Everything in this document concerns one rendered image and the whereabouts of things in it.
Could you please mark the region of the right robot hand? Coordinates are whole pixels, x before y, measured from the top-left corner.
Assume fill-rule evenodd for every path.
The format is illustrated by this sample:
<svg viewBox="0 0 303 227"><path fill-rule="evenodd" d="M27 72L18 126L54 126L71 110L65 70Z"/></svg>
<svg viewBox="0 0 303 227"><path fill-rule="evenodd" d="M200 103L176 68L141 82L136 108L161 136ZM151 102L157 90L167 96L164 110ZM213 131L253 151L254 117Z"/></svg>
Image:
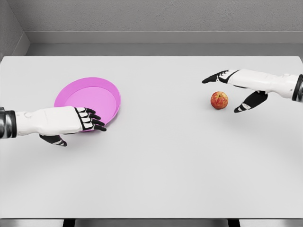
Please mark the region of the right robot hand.
<svg viewBox="0 0 303 227"><path fill-rule="evenodd" d="M205 78L202 83L220 81L235 87L253 90L254 92L234 109L235 113L240 113L253 109L265 102L268 98L267 93L275 78L275 75L253 70L224 70Z"/></svg>

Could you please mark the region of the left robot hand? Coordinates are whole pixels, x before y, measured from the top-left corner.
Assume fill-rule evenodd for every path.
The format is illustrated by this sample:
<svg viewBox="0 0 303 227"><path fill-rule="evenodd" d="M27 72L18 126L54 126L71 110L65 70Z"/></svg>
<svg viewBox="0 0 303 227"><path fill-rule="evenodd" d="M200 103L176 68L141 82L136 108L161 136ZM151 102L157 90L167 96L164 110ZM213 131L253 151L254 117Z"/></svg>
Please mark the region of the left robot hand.
<svg viewBox="0 0 303 227"><path fill-rule="evenodd" d="M85 107L54 107L37 111L36 132L44 141L66 147L62 134L75 134L81 131L106 131L105 123L92 109Z"/></svg>

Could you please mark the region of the red yellow apple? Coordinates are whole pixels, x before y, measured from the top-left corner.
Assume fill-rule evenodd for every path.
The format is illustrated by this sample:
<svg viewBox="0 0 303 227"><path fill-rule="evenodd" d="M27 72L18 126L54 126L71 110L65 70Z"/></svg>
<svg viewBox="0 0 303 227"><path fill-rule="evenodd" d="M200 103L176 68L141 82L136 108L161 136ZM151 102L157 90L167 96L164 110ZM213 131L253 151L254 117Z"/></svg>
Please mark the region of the red yellow apple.
<svg viewBox="0 0 303 227"><path fill-rule="evenodd" d="M210 100L211 106L217 110L226 108L228 102L229 102L228 96L222 91L214 92Z"/></svg>

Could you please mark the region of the pink round plate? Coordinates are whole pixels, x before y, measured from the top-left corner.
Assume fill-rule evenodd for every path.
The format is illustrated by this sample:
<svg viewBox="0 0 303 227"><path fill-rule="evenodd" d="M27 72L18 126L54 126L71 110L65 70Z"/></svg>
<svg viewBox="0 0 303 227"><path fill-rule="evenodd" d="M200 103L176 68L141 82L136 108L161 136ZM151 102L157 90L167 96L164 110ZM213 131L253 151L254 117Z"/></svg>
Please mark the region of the pink round plate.
<svg viewBox="0 0 303 227"><path fill-rule="evenodd" d="M104 124L115 118L121 105L118 88L110 81L88 77L66 85L57 95L54 106L86 107L94 110Z"/></svg>

